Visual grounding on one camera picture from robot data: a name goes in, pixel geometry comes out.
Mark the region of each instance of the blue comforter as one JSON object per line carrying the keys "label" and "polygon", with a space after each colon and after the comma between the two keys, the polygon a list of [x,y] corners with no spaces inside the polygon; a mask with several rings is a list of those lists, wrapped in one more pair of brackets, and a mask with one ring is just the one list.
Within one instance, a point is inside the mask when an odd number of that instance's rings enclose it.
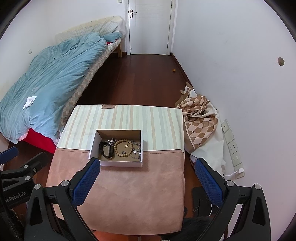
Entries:
{"label": "blue comforter", "polygon": [[[0,133],[13,143],[29,128],[56,139],[64,105],[106,47],[92,32],[42,50],[1,100]],[[35,101],[23,110],[31,96]]]}

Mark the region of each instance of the metal bolt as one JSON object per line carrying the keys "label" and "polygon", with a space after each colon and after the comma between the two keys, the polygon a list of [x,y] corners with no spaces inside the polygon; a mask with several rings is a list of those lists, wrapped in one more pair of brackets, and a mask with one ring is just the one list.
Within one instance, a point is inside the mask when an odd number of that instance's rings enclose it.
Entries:
{"label": "metal bolt", "polygon": [[234,186],[234,182],[231,181],[231,180],[228,180],[228,181],[226,182],[226,184],[227,184],[228,186],[230,186],[230,187]]}
{"label": "metal bolt", "polygon": [[68,184],[69,184],[69,181],[68,181],[68,180],[64,180],[64,181],[62,181],[62,183],[61,183],[61,185],[62,185],[63,187],[68,186]]}
{"label": "metal bolt", "polygon": [[260,190],[261,189],[261,186],[259,184],[255,184],[255,188]]}
{"label": "metal bolt", "polygon": [[36,190],[38,190],[39,188],[41,188],[41,185],[40,185],[40,184],[36,184],[34,188],[35,188]]}

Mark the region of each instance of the white cable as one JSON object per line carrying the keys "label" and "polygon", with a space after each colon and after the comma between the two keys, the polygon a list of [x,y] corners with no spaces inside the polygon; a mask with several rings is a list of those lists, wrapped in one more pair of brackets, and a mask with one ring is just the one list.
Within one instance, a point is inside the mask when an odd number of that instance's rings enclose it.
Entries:
{"label": "white cable", "polygon": [[211,213],[210,213],[210,215],[209,215],[209,216],[211,216],[211,214],[212,214],[212,211],[213,211],[213,204],[211,204],[211,207],[212,207],[212,210],[211,210]]}
{"label": "white cable", "polygon": [[230,175],[224,175],[224,176],[225,176],[225,177],[230,177],[230,176],[232,176],[234,173],[232,173],[232,174],[230,174]]}

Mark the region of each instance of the table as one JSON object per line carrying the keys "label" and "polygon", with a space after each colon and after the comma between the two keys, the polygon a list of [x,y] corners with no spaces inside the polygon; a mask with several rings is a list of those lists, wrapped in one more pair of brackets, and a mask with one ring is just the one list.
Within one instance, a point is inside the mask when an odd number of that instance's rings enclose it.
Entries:
{"label": "table", "polygon": [[[184,209],[182,111],[165,107],[77,106],[58,143],[46,186],[58,185],[88,162],[96,129],[141,129],[143,167],[101,167],[78,210],[90,229],[126,235],[177,232]],[[62,215],[55,207],[57,216]]]}

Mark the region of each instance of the wall outlet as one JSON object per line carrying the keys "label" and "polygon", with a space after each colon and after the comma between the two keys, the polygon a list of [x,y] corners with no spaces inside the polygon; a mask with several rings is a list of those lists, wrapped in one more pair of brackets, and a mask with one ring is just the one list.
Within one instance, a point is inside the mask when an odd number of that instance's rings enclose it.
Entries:
{"label": "wall outlet", "polygon": [[226,143],[229,144],[232,140],[234,140],[234,136],[232,134],[232,130],[229,129],[228,131],[226,131],[224,133],[224,137],[225,137],[225,140],[226,140]]}
{"label": "wall outlet", "polygon": [[228,144],[228,149],[229,149],[229,153],[230,155],[232,155],[233,153],[238,151],[237,148],[237,143],[235,142],[235,140],[232,140],[229,144]]}
{"label": "wall outlet", "polygon": [[222,125],[222,130],[223,130],[224,133],[225,133],[226,131],[228,131],[229,128],[230,128],[230,126],[229,126],[227,120],[223,121],[223,123],[222,123],[221,125]]}
{"label": "wall outlet", "polygon": [[237,166],[238,164],[242,163],[239,151],[237,151],[231,155],[231,160],[232,160],[232,164],[234,167]]}
{"label": "wall outlet", "polygon": [[[234,171],[235,172],[238,172],[240,168],[244,168],[243,165],[242,165],[242,163],[241,164],[238,164],[237,166],[235,166],[234,167]],[[236,173],[235,174],[235,179],[239,179],[241,177],[244,177],[244,172],[242,172],[242,173]]]}

